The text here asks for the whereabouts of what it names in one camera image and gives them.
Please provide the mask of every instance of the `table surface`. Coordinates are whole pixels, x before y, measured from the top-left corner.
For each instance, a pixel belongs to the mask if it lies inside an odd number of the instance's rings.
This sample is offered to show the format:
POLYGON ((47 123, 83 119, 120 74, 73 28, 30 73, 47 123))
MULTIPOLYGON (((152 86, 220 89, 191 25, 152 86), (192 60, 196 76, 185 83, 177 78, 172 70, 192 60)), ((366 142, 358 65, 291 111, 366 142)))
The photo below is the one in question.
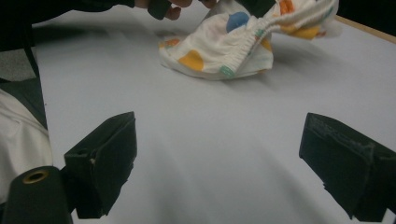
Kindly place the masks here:
MULTIPOLYGON (((334 39, 273 35, 274 68, 227 81, 160 65, 143 9, 69 12, 35 28, 54 164, 109 117, 134 111, 138 156, 108 217, 75 223, 359 223, 298 157, 308 112, 396 148, 396 45, 342 24, 334 39)), ((388 211, 383 223, 395 216, 388 211)))

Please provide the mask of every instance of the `white fabric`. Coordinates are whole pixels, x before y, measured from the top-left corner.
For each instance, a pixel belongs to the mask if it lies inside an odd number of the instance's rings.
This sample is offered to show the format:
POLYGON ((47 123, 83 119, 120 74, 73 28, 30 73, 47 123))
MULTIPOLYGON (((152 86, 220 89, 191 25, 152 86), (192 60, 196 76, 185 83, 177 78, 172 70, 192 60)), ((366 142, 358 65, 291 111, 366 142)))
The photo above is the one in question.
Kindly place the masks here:
POLYGON ((192 34, 160 43, 162 64, 214 80, 255 75, 272 68, 272 32, 307 39, 337 35, 337 6, 336 0, 279 0, 257 19, 234 0, 220 0, 192 34))
POLYGON ((52 165, 47 130, 16 98, 0 90, 0 203, 18 175, 52 165))

